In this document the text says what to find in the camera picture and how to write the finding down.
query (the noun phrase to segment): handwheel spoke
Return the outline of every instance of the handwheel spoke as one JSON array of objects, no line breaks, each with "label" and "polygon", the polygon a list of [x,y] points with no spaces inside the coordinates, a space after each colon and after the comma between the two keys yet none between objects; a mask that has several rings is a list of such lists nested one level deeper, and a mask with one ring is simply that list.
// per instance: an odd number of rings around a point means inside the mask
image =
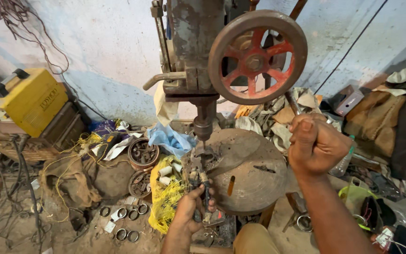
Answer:
[{"label": "handwheel spoke", "polygon": [[240,76],[240,70],[236,69],[236,70],[230,72],[228,75],[226,75],[226,77],[223,77],[222,83],[225,85],[225,87],[227,89],[230,89],[231,83],[233,83],[233,81],[239,76]]},{"label": "handwheel spoke", "polygon": [[249,96],[256,94],[256,81],[255,78],[249,78]]},{"label": "handwheel spoke", "polygon": [[267,74],[269,74],[272,78],[274,78],[277,83],[275,85],[282,85],[285,83],[286,79],[289,78],[289,74],[287,72],[283,73],[281,71],[275,70],[275,69],[269,69],[267,71]]},{"label": "handwheel spoke", "polygon": [[228,47],[225,50],[225,54],[223,56],[240,59],[241,55],[242,53],[240,50],[233,48],[233,46],[231,45],[228,45]]},{"label": "handwheel spoke", "polygon": [[261,41],[264,36],[264,33],[266,32],[265,28],[256,28],[253,30],[253,36],[252,36],[252,46],[254,48],[260,48],[261,47]]},{"label": "handwheel spoke", "polygon": [[276,44],[270,48],[267,49],[267,54],[269,54],[270,56],[274,56],[274,55],[278,55],[278,54],[282,54],[285,52],[293,52],[294,51],[294,47],[292,47],[292,45],[285,40],[284,42],[280,43],[280,44]]}]

